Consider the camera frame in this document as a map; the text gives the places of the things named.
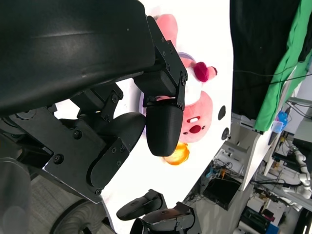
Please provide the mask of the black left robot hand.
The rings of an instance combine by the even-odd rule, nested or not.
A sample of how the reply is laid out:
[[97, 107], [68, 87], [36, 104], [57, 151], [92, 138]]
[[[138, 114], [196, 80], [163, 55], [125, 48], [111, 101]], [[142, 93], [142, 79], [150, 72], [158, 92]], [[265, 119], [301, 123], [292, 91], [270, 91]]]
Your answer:
[[137, 0], [0, 3], [0, 134], [93, 203], [143, 132], [153, 155], [174, 152], [187, 78]]

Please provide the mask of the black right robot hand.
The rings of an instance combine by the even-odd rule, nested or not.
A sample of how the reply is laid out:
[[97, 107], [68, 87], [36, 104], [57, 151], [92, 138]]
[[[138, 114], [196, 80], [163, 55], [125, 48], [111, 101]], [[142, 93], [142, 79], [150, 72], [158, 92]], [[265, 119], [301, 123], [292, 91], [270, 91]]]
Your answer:
[[200, 234], [199, 219], [194, 208], [177, 202], [168, 208], [163, 194], [150, 189], [117, 211], [122, 221], [134, 220], [131, 234]]

